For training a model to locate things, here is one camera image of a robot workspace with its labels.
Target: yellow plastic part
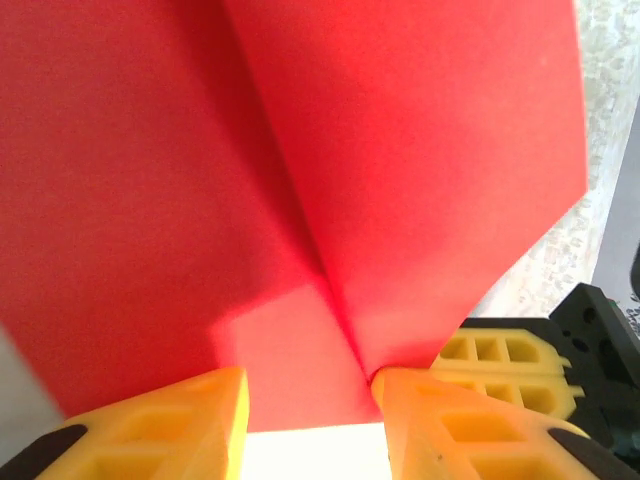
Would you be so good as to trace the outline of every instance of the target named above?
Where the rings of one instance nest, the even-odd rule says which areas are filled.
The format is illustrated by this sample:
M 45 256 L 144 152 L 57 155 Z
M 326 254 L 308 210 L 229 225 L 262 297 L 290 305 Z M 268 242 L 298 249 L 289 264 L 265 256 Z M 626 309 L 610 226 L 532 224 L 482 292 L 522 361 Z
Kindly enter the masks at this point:
M 461 328 L 431 366 L 465 372 L 564 375 L 571 363 L 527 330 Z
M 249 419 L 246 373 L 227 368 L 71 418 L 88 432 L 39 480 L 235 480 Z
M 569 361 L 526 330 L 462 328 L 431 366 L 434 378 L 563 420 L 582 388 L 564 376 Z
M 596 480 L 548 434 L 579 428 L 436 380 L 386 368 L 373 395 L 384 415 L 394 480 Z
M 584 396 L 582 388 L 568 385 L 563 376 L 519 376 L 433 369 L 430 372 L 437 380 L 562 420 L 568 419 L 575 411 L 575 397 Z

